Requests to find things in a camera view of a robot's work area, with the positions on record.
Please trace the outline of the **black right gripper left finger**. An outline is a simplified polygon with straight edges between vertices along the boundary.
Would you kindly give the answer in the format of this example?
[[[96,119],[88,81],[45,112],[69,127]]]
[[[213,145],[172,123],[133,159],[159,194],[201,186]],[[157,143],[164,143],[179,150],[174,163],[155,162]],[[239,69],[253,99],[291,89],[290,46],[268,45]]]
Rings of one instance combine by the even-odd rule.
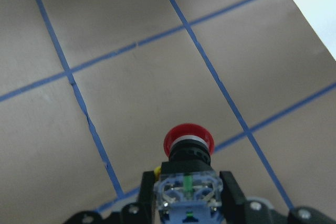
[[[137,202],[144,207],[145,223],[155,223],[156,199],[154,184],[156,177],[154,171],[147,171],[142,174],[140,191]]]

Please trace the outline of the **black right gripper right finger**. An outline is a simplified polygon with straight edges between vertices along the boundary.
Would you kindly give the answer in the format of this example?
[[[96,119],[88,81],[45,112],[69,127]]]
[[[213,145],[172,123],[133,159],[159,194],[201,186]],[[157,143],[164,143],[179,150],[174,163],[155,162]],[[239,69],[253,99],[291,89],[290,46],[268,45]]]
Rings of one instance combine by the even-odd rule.
[[[244,204],[246,197],[232,172],[220,171],[223,182],[221,192],[222,213],[226,223],[245,223]]]

